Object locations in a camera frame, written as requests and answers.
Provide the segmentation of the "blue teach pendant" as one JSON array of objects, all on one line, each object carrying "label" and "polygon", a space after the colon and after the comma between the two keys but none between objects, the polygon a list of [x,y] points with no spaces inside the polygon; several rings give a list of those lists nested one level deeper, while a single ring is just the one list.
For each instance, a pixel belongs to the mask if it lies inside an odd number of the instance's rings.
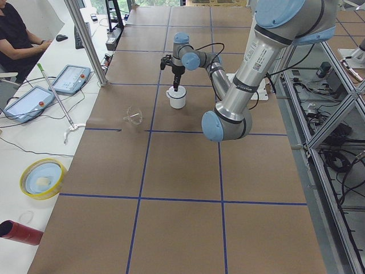
[{"label": "blue teach pendant", "polygon": [[52,86],[58,94],[74,95],[84,86],[90,73],[89,67],[66,65],[54,79]]},{"label": "blue teach pendant", "polygon": [[4,114],[12,120],[24,123],[34,119],[49,106],[55,95],[52,91],[35,86],[4,109]]}]

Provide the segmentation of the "far blue teach pendant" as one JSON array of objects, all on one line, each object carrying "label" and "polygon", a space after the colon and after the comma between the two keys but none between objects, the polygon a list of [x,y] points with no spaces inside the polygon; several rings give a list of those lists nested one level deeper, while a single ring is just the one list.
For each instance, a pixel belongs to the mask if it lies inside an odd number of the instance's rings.
[{"label": "far blue teach pendant", "polygon": [[66,65],[54,79],[52,86],[58,94],[74,95],[84,86],[90,73],[89,67]]}]

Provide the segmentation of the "yellow tape roll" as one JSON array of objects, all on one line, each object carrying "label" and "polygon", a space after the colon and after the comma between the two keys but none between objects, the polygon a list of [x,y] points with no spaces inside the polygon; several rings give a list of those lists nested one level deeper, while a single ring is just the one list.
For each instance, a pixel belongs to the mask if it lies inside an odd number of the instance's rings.
[{"label": "yellow tape roll", "polygon": [[58,160],[44,158],[28,166],[19,181],[21,191],[35,200],[46,200],[59,193],[67,168]]}]

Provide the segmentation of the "seated person black shirt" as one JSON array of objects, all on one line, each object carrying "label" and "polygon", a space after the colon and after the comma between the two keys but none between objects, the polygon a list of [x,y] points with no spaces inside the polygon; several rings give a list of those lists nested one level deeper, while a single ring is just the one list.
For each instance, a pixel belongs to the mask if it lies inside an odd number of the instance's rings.
[{"label": "seated person black shirt", "polygon": [[23,83],[51,40],[42,40],[28,31],[15,7],[1,1],[1,66],[7,72],[16,72],[17,83]]}]

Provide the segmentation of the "white enamel mug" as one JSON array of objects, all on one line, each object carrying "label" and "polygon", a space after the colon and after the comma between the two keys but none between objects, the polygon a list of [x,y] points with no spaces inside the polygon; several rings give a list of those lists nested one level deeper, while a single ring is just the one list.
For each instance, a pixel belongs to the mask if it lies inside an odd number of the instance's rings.
[{"label": "white enamel mug", "polygon": [[168,98],[168,99],[169,99],[170,106],[175,109],[181,109],[186,104],[186,96],[181,99],[170,99],[170,98]]}]

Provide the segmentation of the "black computer mouse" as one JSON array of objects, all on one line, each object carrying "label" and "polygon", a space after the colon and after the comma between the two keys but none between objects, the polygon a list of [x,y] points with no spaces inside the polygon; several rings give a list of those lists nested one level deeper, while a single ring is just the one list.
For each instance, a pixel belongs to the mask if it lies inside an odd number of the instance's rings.
[{"label": "black computer mouse", "polygon": [[56,36],[56,38],[55,38],[55,40],[56,40],[57,42],[65,41],[66,39],[68,39],[68,36],[63,35],[63,34],[58,34],[58,35]]}]

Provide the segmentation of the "near blue teach pendant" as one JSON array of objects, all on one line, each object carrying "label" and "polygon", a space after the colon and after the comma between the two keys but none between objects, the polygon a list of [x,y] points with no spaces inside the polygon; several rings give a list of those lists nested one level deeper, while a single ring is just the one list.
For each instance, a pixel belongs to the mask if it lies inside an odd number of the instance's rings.
[{"label": "near blue teach pendant", "polygon": [[52,91],[35,86],[4,109],[4,114],[12,120],[24,123],[34,119],[49,106],[55,95]]}]

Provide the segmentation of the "long grabber stick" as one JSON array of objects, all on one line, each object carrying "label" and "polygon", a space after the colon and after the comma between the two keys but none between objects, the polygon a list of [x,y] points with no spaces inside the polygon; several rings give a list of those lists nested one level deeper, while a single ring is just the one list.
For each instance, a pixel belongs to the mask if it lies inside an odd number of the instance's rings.
[{"label": "long grabber stick", "polygon": [[64,144],[66,145],[67,142],[68,142],[68,135],[69,133],[73,132],[73,131],[76,131],[78,128],[82,128],[82,127],[86,127],[86,124],[85,123],[74,123],[74,121],[71,119],[71,117],[69,116],[69,113],[68,111],[66,110],[65,106],[63,105],[59,95],[56,93],[54,87],[52,86],[49,78],[48,78],[48,75],[46,74],[45,70],[43,69],[42,65],[40,63],[37,63],[37,66],[38,66],[38,69],[40,70],[40,72],[42,73],[43,77],[45,78],[49,88],[51,89],[52,93],[54,94],[57,102],[59,103],[62,111],[64,112],[70,126],[69,128],[64,132]]}]

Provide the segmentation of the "white mug lid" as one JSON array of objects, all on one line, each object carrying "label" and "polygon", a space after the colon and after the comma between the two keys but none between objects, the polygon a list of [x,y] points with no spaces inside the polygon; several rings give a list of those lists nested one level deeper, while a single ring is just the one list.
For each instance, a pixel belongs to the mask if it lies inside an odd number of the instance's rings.
[{"label": "white mug lid", "polygon": [[183,86],[178,86],[177,90],[174,89],[173,86],[171,86],[167,91],[166,95],[170,99],[181,99],[186,96],[186,89]]}]

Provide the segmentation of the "red cylinder tube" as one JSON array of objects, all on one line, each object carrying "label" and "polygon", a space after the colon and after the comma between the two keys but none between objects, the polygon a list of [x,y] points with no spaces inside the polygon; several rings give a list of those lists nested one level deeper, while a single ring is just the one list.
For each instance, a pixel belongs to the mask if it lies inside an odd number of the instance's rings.
[{"label": "red cylinder tube", "polygon": [[43,236],[43,232],[12,220],[5,220],[1,223],[1,238],[38,245]]}]

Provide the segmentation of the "aluminium frame post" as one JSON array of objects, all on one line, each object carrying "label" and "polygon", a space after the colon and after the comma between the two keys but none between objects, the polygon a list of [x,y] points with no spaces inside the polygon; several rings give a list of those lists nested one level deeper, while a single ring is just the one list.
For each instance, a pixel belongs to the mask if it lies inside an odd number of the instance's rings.
[{"label": "aluminium frame post", "polygon": [[66,7],[70,13],[70,16],[76,26],[78,33],[83,42],[83,46],[91,63],[91,66],[94,70],[94,73],[98,79],[98,82],[101,87],[104,87],[107,84],[107,79],[105,73],[102,69],[101,64],[99,63],[99,59],[92,43],[92,39],[89,35],[89,32],[85,26],[84,19],[80,12],[80,8],[76,1],[73,0],[64,0]]}]

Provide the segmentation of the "black keyboard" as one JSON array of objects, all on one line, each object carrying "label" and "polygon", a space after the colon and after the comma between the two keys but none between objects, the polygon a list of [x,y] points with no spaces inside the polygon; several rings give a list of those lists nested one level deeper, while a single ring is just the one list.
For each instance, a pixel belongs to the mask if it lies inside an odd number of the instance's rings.
[{"label": "black keyboard", "polygon": [[[90,23],[89,22],[85,22],[85,27],[88,31],[88,34],[89,36],[91,37],[91,28],[90,28]],[[81,36],[76,28],[76,26],[74,26],[74,38],[75,38],[75,48],[78,50],[78,49],[83,49],[84,46],[83,46],[83,42],[82,42],[82,39],[81,39]]]}]

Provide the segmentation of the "aluminium side rail frame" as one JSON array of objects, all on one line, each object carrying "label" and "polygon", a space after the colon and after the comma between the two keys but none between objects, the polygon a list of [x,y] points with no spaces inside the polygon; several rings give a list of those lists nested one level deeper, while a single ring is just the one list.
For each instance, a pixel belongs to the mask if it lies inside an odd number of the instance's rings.
[{"label": "aluminium side rail frame", "polygon": [[364,68],[360,38],[291,46],[271,67],[328,273],[364,272]]}]

